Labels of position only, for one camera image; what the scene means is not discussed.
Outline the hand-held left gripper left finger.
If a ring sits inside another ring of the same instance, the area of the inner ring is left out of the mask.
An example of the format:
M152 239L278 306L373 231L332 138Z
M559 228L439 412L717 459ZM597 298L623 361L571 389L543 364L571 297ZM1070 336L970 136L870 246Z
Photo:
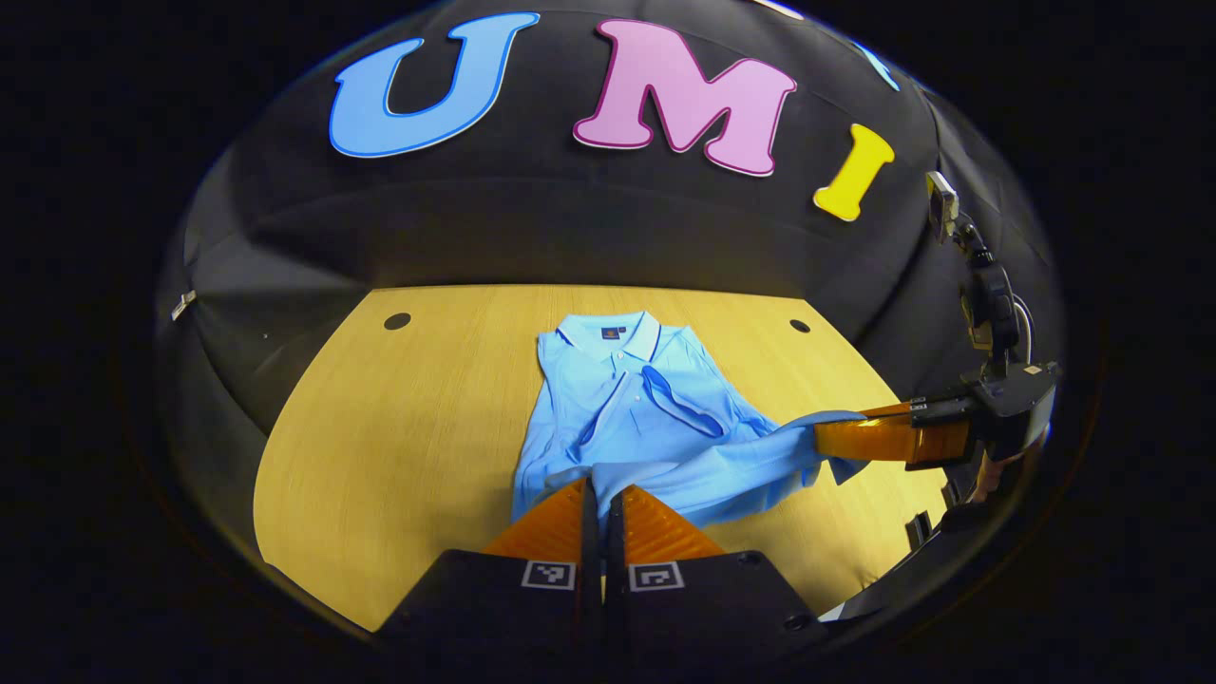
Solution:
M595 657L597 498L565 484L479 551L444 550L376 632L392 680L578 680Z

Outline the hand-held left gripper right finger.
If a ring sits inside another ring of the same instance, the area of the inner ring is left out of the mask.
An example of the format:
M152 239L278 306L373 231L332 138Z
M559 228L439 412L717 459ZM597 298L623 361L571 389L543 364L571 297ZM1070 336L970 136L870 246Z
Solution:
M638 488L610 501L604 657L614 680L762 680L827 637L769 556L722 550Z

